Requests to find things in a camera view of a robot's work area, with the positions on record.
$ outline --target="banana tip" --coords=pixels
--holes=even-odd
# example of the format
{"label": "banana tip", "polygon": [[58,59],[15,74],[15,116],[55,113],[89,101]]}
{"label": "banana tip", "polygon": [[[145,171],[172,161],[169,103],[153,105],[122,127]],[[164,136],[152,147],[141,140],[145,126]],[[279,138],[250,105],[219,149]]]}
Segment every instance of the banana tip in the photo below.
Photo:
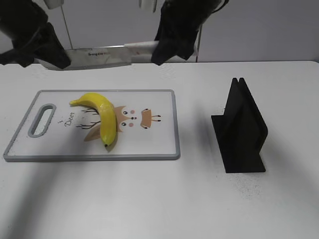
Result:
{"label": "banana tip", "polygon": [[70,101],[69,104],[70,104],[70,105],[76,105],[76,104],[77,104],[77,101]]}

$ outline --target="deer ear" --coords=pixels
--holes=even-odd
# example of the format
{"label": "deer ear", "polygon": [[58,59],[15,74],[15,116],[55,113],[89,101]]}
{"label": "deer ear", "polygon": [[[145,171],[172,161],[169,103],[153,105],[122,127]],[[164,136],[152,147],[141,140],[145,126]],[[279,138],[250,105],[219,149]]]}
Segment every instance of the deer ear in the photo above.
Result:
{"label": "deer ear", "polygon": [[87,136],[85,137],[84,141],[88,142],[88,141],[96,140],[98,138],[100,138],[100,125],[92,128],[90,132],[87,134]]}

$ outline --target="cutting board handle hole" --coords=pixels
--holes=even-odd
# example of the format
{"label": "cutting board handle hole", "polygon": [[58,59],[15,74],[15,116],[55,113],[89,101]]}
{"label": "cutting board handle hole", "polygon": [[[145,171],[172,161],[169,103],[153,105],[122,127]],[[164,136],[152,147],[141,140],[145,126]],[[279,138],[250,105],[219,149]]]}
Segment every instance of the cutting board handle hole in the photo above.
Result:
{"label": "cutting board handle hole", "polygon": [[51,123],[55,110],[56,106],[53,104],[43,105],[39,109],[28,131],[29,137],[37,138],[45,134]]}

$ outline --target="deer illustration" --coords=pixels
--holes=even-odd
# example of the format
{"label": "deer illustration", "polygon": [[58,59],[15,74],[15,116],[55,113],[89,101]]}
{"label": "deer illustration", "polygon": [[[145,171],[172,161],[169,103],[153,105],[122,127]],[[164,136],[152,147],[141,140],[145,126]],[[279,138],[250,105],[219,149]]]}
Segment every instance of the deer illustration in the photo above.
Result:
{"label": "deer illustration", "polygon": [[[115,107],[114,111],[115,111],[115,115],[116,115],[116,119],[117,119],[117,132],[123,132],[121,130],[121,127],[133,127],[134,123],[131,122],[129,124],[127,124],[126,121],[128,120],[137,120],[138,118],[134,116],[135,114],[135,110],[131,110],[131,117],[128,117],[128,112],[127,111],[123,111],[123,109],[126,106],[119,106],[119,107]],[[83,111],[84,113],[92,113],[92,115],[98,115],[99,113],[93,109],[93,108],[88,108],[87,110]],[[145,109],[142,111],[142,122],[141,122],[141,127],[144,129],[148,129],[152,126],[152,122],[161,122],[160,119],[153,119],[153,118],[159,118],[161,117],[160,115],[157,116],[152,116],[152,111],[149,109]],[[100,125],[99,123],[101,123],[101,121],[96,121],[96,122],[91,122],[90,125],[84,125],[84,124],[80,124],[76,127],[80,127],[82,129],[90,129],[90,132],[86,135],[86,137],[84,138],[84,141],[92,141],[95,139],[99,139],[100,138]]]}

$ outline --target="white table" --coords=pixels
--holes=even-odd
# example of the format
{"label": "white table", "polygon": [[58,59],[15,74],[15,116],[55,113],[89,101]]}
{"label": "white table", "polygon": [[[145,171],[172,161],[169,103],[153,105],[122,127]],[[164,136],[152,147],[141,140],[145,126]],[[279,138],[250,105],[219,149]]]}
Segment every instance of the white table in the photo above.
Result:
{"label": "white table", "polygon": [[[268,126],[266,173],[226,174],[210,116],[244,77]],[[173,89],[177,161],[0,160],[1,239],[319,238],[319,65],[0,67],[0,152],[41,89]]]}

